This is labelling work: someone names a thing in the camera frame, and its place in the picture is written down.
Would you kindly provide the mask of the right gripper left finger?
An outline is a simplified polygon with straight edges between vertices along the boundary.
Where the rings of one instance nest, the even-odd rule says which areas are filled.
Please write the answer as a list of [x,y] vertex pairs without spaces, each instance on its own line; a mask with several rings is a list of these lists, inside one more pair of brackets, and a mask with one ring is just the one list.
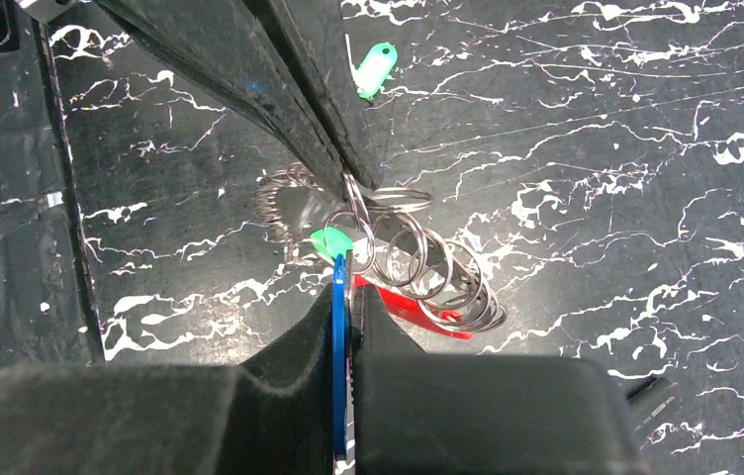
[[232,366],[0,372],[0,474],[328,474],[331,293]]

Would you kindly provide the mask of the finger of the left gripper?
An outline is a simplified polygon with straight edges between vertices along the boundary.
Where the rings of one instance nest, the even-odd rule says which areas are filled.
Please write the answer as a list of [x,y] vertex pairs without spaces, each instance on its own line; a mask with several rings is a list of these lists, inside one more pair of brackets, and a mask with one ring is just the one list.
[[273,136],[320,186],[344,196],[334,141],[243,2],[108,0],[98,5],[154,59]]
[[366,188],[381,187],[381,159],[351,72],[340,3],[269,0],[260,7],[341,168]]

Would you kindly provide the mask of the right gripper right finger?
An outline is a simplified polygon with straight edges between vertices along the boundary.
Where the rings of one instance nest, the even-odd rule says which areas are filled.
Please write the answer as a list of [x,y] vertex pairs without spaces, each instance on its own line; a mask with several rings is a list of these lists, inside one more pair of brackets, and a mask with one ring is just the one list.
[[355,292],[359,474],[644,474],[628,405],[587,359],[423,350]]

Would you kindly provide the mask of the blue key tag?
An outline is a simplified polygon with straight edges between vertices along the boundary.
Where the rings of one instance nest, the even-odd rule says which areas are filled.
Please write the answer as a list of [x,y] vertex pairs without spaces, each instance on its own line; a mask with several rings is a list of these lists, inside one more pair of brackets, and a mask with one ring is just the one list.
[[347,454],[347,372],[348,372],[348,325],[347,285],[351,283],[345,253],[334,257],[331,320],[331,435],[332,455],[335,460],[344,460]]

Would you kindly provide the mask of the metal keyring red grip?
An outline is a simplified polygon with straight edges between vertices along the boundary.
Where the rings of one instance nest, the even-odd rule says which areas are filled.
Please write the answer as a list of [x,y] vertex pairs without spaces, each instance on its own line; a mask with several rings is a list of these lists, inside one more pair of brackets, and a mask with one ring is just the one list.
[[332,265],[316,254],[310,235],[334,227],[353,240],[346,258],[354,286],[375,286],[391,315],[460,339],[506,322],[507,306],[477,252],[419,221],[429,193],[384,187],[365,195],[354,179],[346,185],[348,201],[340,203],[299,163],[259,180],[255,210],[282,244],[286,265]]

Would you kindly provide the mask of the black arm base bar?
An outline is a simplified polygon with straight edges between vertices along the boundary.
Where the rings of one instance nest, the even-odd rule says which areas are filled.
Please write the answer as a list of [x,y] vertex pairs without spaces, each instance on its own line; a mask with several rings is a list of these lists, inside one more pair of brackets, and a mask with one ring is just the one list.
[[0,370],[103,358],[45,33],[0,1]]

